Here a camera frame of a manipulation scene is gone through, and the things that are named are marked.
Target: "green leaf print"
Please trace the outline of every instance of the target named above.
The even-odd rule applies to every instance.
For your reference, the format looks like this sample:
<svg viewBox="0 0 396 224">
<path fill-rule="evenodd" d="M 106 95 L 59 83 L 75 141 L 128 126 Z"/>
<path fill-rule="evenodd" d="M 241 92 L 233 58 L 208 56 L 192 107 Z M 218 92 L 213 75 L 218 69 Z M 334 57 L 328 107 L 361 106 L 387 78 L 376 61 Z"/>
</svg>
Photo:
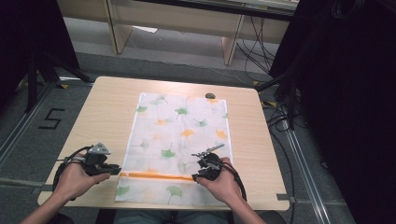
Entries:
<svg viewBox="0 0 396 224">
<path fill-rule="evenodd" d="M 177 112 L 177 117 L 176 117 L 176 119 L 178 118 L 179 115 L 182 115 L 182 114 L 187 115 L 187 113 L 188 113 L 188 111 L 187 111 L 186 108 L 176 109 L 175 111 Z"/>
<path fill-rule="evenodd" d="M 148 108 L 146 106 L 139 106 L 136 111 L 141 113 L 141 112 L 145 112 L 146 110 L 148 110 Z"/>
<path fill-rule="evenodd" d="M 168 200 L 168 204 L 173 196 L 179 196 L 181 198 L 181 196 L 183 195 L 183 190 L 177 186 L 169 186 L 166 189 L 169 190 L 169 192 L 171 193 L 171 196 L 169 197 Z"/>
<path fill-rule="evenodd" d="M 161 150 L 161 155 L 165 158 L 171 158 L 176 155 L 175 152 L 171 151 L 171 149 Z"/>
<path fill-rule="evenodd" d="M 207 125 L 206 119 L 197 122 L 197 126 L 199 126 L 199 127 L 205 127 L 206 125 Z"/>
<path fill-rule="evenodd" d="M 127 187 L 120 187 L 120 186 L 119 186 L 119 187 L 117 188 L 116 195 L 117 195 L 117 196 L 121 196 L 121 195 L 126 194 L 128 191 L 129 191 L 129 186 L 127 186 Z"/>
</svg>

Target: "wire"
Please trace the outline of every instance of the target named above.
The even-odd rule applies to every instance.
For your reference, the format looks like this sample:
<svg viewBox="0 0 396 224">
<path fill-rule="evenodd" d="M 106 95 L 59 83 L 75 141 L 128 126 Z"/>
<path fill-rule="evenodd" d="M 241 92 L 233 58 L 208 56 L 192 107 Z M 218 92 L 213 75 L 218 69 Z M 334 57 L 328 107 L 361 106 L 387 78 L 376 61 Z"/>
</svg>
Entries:
<svg viewBox="0 0 396 224">
<path fill-rule="evenodd" d="M 71 159 L 73 159 L 73 157 L 75 157 L 79 152 L 83 151 L 83 150 L 88 150 L 90 148 L 92 148 L 93 146 L 90 147 L 82 147 L 79 150 L 75 151 L 72 155 L 70 155 L 69 157 L 67 157 L 67 160 L 70 161 Z"/>
<path fill-rule="evenodd" d="M 249 58 L 252 58 L 251 56 L 250 56 L 250 54 L 253 52 L 253 50 L 254 50 L 254 47 L 256 46 L 256 44 L 257 43 L 259 43 L 259 45 L 262 47 L 262 42 L 260 41 L 260 37 L 257 35 L 257 32 L 256 32 L 256 27 L 254 26 L 254 23 L 253 23 L 253 20 L 251 20 L 252 21 L 252 25 L 253 25 L 253 28 L 254 28 L 254 31 L 255 31 L 255 34 L 256 34 L 256 42 L 254 42 L 254 45 L 253 45 L 253 47 L 251 48 L 251 50 L 249 51 L 249 54 L 248 54 L 248 56 L 249 56 Z M 264 54 L 264 61 L 265 61 L 265 63 L 266 63 L 266 65 L 267 65 L 267 68 L 265 68 L 265 69 L 262 69 L 266 74 L 268 74 L 268 72 L 269 72 L 269 69 L 268 69 L 268 67 L 271 67 L 271 65 L 268 63 L 268 61 L 266 60 L 266 56 L 265 56 L 265 54 Z"/>
<path fill-rule="evenodd" d="M 259 81 L 259 82 L 265 82 L 265 80 L 258 80 L 257 78 L 253 78 L 250 76 L 250 74 L 247 71 L 247 64 L 248 64 L 248 59 L 250 59 L 251 61 L 253 61 L 257 66 L 260 67 L 261 70 L 263 70 L 264 72 L 266 72 L 266 69 L 264 67 L 262 67 L 262 65 L 257 62 L 254 58 L 252 58 L 251 56 L 249 56 L 244 50 L 242 50 L 242 48 L 239 46 L 239 44 L 236 44 L 236 46 L 241 50 L 241 52 L 247 57 L 247 59 L 245 60 L 245 74 L 247 75 L 247 77 L 249 77 L 250 79 L 254 80 L 254 81 Z"/>
<path fill-rule="evenodd" d="M 260 31 L 259 31 L 258 33 L 257 33 L 256 26 L 254 25 L 253 17 L 250 17 L 250 21 L 251 21 L 251 23 L 252 23 L 252 25 L 253 25 L 254 33 L 256 34 L 257 40 L 259 40 L 260 46 L 262 47 L 262 52 L 263 52 L 265 58 L 268 58 L 268 57 L 266 56 L 266 53 L 265 53 L 265 52 L 267 52 L 267 53 L 270 54 L 273 58 L 275 58 L 275 56 L 274 56 L 269 50 L 267 50 L 267 49 L 265 48 L 264 44 L 263 44 L 263 29 L 262 29 L 262 27 L 264 26 L 264 18 L 262 18 L 262 20 L 261 20 L 261 29 L 260 29 Z"/>
<path fill-rule="evenodd" d="M 246 48 L 246 49 L 249 49 L 248 48 L 248 46 L 245 44 L 245 40 L 243 39 L 242 40 L 242 43 L 244 44 L 244 47 Z M 260 57 L 265 57 L 265 55 L 262 55 L 262 54 L 260 54 L 260 53 L 256 53 L 256 52 L 252 52 L 253 54 L 255 54 L 255 55 L 257 55 L 257 56 L 260 56 Z"/>
<path fill-rule="evenodd" d="M 284 120 L 287 120 L 287 119 L 288 119 L 288 118 L 285 117 L 285 118 L 282 118 L 282 119 L 277 120 L 277 121 L 274 123 L 275 129 L 276 129 L 278 132 L 283 133 L 283 132 L 286 132 L 286 131 L 289 130 L 289 127 L 286 128 L 286 129 L 279 129 L 278 126 L 277 126 L 281 121 L 284 121 Z"/>
<path fill-rule="evenodd" d="M 245 190 L 244 184 L 242 183 L 241 177 L 239 176 L 238 172 L 236 172 L 232 166 L 229 167 L 229 166 L 224 165 L 222 162 L 217 162 L 217 161 L 206 161 L 206 162 L 221 166 L 222 168 L 228 170 L 231 174 L 233 174 L 233 179 L 236 181 L 239 188 L 241 189 L 242 198 L 246 202 L 248 201 L 247 192 Z"/>
<path fill-rule="evenodd" d="M 346 1 L 338 0 L 332 6 L 332 16 L 339 20 L 345 20 L 353 17 L 357 17 L 363 8 L 365 0 L 355 0 L 352 8 L 345 13 L 345 8 L 349 8 L 346 5 Z"/>
<path fill-rule="evenodd" d="M 240 82 L 242 82 L 242 83 L 244 83 L 244 84 L 247 84 L 247 85 L 249 85 L 249 86 L 252 86 L 252 83 L 247 83 L 247 82 L 245 82 L 244 80 L 242 80 L 242 79 L 239 78 L 239 77 L 235 77 L 235 76 L 232 76 L 232 75 L 228 75 L 228 74 L 225 74 L 225 73 L 221 73 L 221 72 L 219 72 L 219 71 L 214 70 L 213 68 L 204 67 L 204 66 L 199 66 L 199 65 L 193 65 L 193 64 L 185 64 L 185 63 L 168 63 L 168 62 L 163 62 L 163 61 L 152 61 L 152 60 L 147 59 L 146 57 L 143 56 L 142 51 L 140 50 L 140 48 L 138 48 L 138 47 L 134 44 L 134 41 L 132 41 L 132 38 L 129 38 L 129 41 L 131 41 L 131 44 L 137 49 L 137 51 L 139 52 L 140 57 L 141 57 L 143 60 L 148 61 L 148 62 L 150 62 L 150 63 L 165 63 L 165 64 L 170 64 L 170 65 L 188 66 L 188 67 L 193 67 L 193 68 L 203 68 L 203 69 L 210 70 L 210 71 L 212 71 L 212 72 L 214 72 L 214 73 L 220 74 L 220 75 L 225 76 L 225 77 L 231 77 L 231 78 L 237 79 L 238 81 L 240 81 Z"/>
<path fill-rule="evenodd" d="M 269 119 L 268 127 L 272 126 L 272 120 L 274 120 L 274 114 L 276 113 L 276 111 L 283 116 L 282 111 L 280 111 L 277 107 L 274 107 L 274 113 L 271 115 L 271 118 Z"/>
<path fill-rule="evenodd" d="M 284 117 L 285 117 L 285 116 L 283 116 L 283 115 L 278 115 L 278 116 L 276 116 L 276 117 L 274 117 L 274 118 L 268 119 L 268 120 L 267 120 L 267 123 L 270 123 L 269 126 L 272 126 L 273 124 L 271 124 L 271 122 L 272 122 L 274 119 L 284 118 Z"/>
</svg>

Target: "person's right hand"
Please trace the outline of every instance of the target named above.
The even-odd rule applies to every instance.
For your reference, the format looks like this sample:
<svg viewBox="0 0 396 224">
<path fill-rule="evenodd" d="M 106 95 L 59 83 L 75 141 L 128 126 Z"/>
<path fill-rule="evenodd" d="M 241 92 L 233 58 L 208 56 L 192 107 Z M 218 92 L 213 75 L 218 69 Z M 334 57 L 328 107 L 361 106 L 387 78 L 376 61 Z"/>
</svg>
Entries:
<svg viewBox="0 0 396 224">
<path fill-rule="evenodd" d="M 230 159 L 227 157 L 221 158 L 220 160 L 231 164 Z M 229 204 L 232 201 L 242 199 L 238 184 L 233 179 L 233 174 L 227 169 L 221 169 L 220 175 L 213 181 L 198 177 L 197 183 L 206 187 L 217 200 L 223 203 Z"/>
</svg>

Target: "metal rod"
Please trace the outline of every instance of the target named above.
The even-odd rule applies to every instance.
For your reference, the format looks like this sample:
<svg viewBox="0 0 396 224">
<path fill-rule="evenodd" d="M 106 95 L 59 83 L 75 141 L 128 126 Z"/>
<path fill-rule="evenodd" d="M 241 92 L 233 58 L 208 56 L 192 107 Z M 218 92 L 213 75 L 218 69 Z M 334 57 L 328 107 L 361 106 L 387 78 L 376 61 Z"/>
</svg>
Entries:
<svg viewBox="0 0 396 224">
<path fill-rule="evenodd" d="M 282 106 L 281 110 L 286 114 L 286 109 Z M 289 129 L 289 123 L 287 120 L 283 120 L 283 126 L 287 129 L 288 140 L 291 146 L 293 155 L 297 161 L 297 166 L 302 174 L 302 178 L 309 196 L 312 202 L 315 214 L 319 224 L 330 224 L 329 214 L 326 209 L 326 205 L 321 199 L 320 193 L 318 192 L 317 185 L 311 171 L 309 170 L 308 164 L 306 163 L 304 153 L 300 148 L 297 136 L 294 130 Z"/>
<path fill-rule="evenodd" d="M 12 133 L 7 137 L 6 141 L 0 147 L 0 168 L 4 165 L 4 163 L 6 163 L 7 158 L 11 154 L 12 150 L 16 147 L 16 145 L 20 142 L 21 137 L 26 132 L 30 122 L 37 114 L 40 106 L 54 88 L 55 88 L 54 83 L 47 83 L 44 86 L 44 88 L 38 94 L 38 98 L 35 106 L 32 107 L 32 109 L 29 112 L 26 112 L 22 116 L 17 126 L 14 128 Z"/>
</svg>

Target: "black cable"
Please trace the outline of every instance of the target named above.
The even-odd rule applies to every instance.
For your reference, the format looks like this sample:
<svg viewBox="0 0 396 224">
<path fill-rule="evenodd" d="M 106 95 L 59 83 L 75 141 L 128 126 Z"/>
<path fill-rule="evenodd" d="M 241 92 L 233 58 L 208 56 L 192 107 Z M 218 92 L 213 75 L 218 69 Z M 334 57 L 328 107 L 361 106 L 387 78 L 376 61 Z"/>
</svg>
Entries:
<svg viewBox="0 0 396 224">
<path fill-rule="evenodd" d="M 246 53 L 241 46 L 239 46 L 239 44 L 236 44 L 236 46 L 242 51 L 242 53 L 247 57 L 247 60 L 245 62 L 245 70 L 246 70 L 246 63 L 248 61 L 248 59 L 250 59 L 251 61 L 253 61 L 258 67 L 260 67 L 260 69 L 262 71 L 264 71 L 266 74 L 268 74 L 268 70 L 267 68 L 265 68 L 262 64 L 260 64 L 255 58 L 251 57 L 248 53 Z"/>
<path fill-rule="evenodd" d="M 281 122 L 281 121 L 284 121 L 284 120 L 287 120 L 288 118 L 282 118 L 282 119 L 279 119 L 279 120 L 277 120 L 274 124 L 273 124 L 273 126 L 275 126 L 275 129 L 278 131 L 278 132 L 280 132 L 280 133 L 283 133 L 283 132 L 286 132 L 286 131 L 288 131 L 289 130 L 289 127 L 287 127 L 286 129 L 279 129 L 278 127 L 277 127 L 277 125 Z"/>
<path fill-rule="evenodd" d="M 242 48 L 239 46 L 239 44 L 236 44 L 236 46 L 238 46 L 238 48 L 242 51 L 242 53 L 247 57 L 247 59 L 245 60 L 245 74 L 247 75 L 247 77 L 250 78 L 253 81 L 265 82 L 264 80 L 258 80 L 257 78 L 253 78 L 253 77 L 250 76 L 250 74 L 247 71 L 248 59 L 253 61 L 258 67 L 260 67 L 260 69 L 262 71 L 264 71 L 266 74 L 268 74 L 268 72 L 265 70 L 265 68 L 259 62 L 257 62 L 254 58 L 249 56 L 244 50 L 242 50 Z"/>
<path fill-rule="evenodd" d="M 282 116 L 283 116 L 283 114 L 282 114 L 282 111 L 280 111 L 277 107 L 275 107 L 274 108 L 274 113 L 271 115 L 271 118 L 270 118 L 270 120 L 269 120 L 269 124 L 268 124 L 268 126 L 269 127 L 271 127 L 273 124 L 272 124 L 272 120 L 274 119 L 274 114 L 276 113 L 276 112 L 278 112 L 279 114 L 281 114 Z"/>
<path fill-rule="evenodd" d="M 261 29 L 260 29 L 260 31 L 259 31 L 259 34 L 261 34 L 261 36 L 262 36 L 261 41 L 260 41 L 260 35 L 257 33 L 256 26 L 254 25 L 253 17 L 250 17 L 250 21 L 251 21 L 251 23 L 252 23 L 252 25 L 253 25 L 254 33 L 256 34 L 256 38 L 259 40 L 259 43 L 260 43 L 260 45 L 261 45 L 261 47 L 262 47 L 262 51 L 263 51 L 263 54 L 265 55 L 265 57 L 268 58 L 268 57 L 266 56 L 266 53 L 265 53 L 265 51 L 267 51 L 273 58 L 275 58 L 275 56 L 274 56 L 270 51 L 268 51 L 268 50 L 265 48 L 264 44 L 262 43 L 262 42 L 263 42 L 263 29 L 262 29 L 262 27 L 264 26 L 264 18 L 262 18 L 262 22 L 261 22 L 261 26 L 262 26 L 262 27 L 261 27 Z"/>
<path fill-rule="evenodd" d="M 365 0 L 354 0 L 354 4 L 350 6 L 348 5 L 350 1 L 338 0 L 332 6 L 332 16 L 338 20 L 356 18 L 361 12 L 364 3 Z"/>
<path fill-rule="evenodd" d="M 242 43 L 244 44 L 245 49 L 249 50 L 248 46 L 245 44 L 245 40 L 244 40 L 244 39 L 242 40 Z M 262 54 L 260 54 L 260 53 L 256 53 L 256 52 L 254 52 L 254 51 L 253 51 L 252 53 L 255 54 L 255 55 L 257 55 L 257 56 L 263 57 L 263 58 L 265 57 L 265 55 L 262 55 Z"/>
<path fill-rule="evenodd" d="M 256 34 L 256 36 L 259 39 L 260 46 L 262 47 L 262 54 L 264 54 L 264 56 L 265 56 L 264 57 L 264 61 L 265 61 L 266 65 L 267 65 L 267 68 L 271 69 L 271 64 L 270 64 L 270 62 L 268 60 L 267 54 L 265 53 L 265 46 L 263 44 L 263 41 L 264 41 L 263 29 L 262 29 L 263 26 L 264 26 L 264 18 L 261 19 L 261 26 L 260 26 L 259 35 Z"/>
<path fill-rule="evenodd" d="M 81 152 L 81 151 L 83 151 L 83 150 L 88 150 L 88 149 L 90 149 L 91 147 L 93 147 L 93 146 L 90 146 L 90 147 L 82 147 L 82 148 L 80 148 L 79 150 L 77 150 L 77 151 L 75 151 L 73 154 L 71 154 L 70 156 L 68 156 L 68 157 L 65 157 L 63 160 L 57 160 L 57 161 L 70 161 L 73 157 L 75 157 L 79 152 Z"/>
<path fill-rule="evenodd" d="M 283 115 L 278 115 L 278 116 L 276 116 L 276 117 L 274 117 L 274 118 L 271 118 L 271 119 L 268 119 L 267 120 L 267 123 L 270 123 L 268 126 L 272 126 L 272 125 L 274 125 L 274 124 L 272 124 L 272 121 L 274 121 L 275 119 L 278 119 L 278 118 L 284 118 L 285 116 L 283 116 Z"/>
<path fill-rule="evenodd" d="M 241 189 L 242 198 L 246 202 L 248 201 L 247 192 L 245 190 L 244 184 L 242 183 L 241 177 L 239 176 L 238 172 L 236 172 L 232 166 L 229 167 L 229 166 L 224 165 L 222 162 L 217 162 L 217 161 L 206 161 L 206 162 L 215 164 L 217 166 L 221 166 L 222 168 L 228 170 L 233 175 L 233 179 L 236 181 L 239 188 Z"/>
<path fill-rule="evenodd" d="M 268 62 L 268 60 L 267 60 L 265 51 L 263 50 L 263 44 L 262 44 L 262 42 L 260 41 L 260 35 L 259 35 L 259 34 L 262 34 L 263 20 L 262 20 L 262 23 L 261 23 L 261 29 L 260 29 L 260 31 L 259 31 L 259 34 L 257 33 L 256 26 L 254 25 L 254 21 L 253 21 L 253 18 L 252 18 L 252 17 L 250 17 L 250 21 L 251 21 L 251 24 L 253 25 L 254 33 L 256 34 L 256 42 L 259 42 L 260 47 L 262 48 L 262 51 L 263 51 L 263 54 L 264 54 L 264 57 L 263 57 L 263 58 L 264 58 L 264 62 L 265 62 L 265 64 L 267 65 L 267 71 L 269 72 L 269 69 L 268 69 L 268 68 L 271 68 L 271 65 L 269 64 L 269 62 Z"/>
</svg>

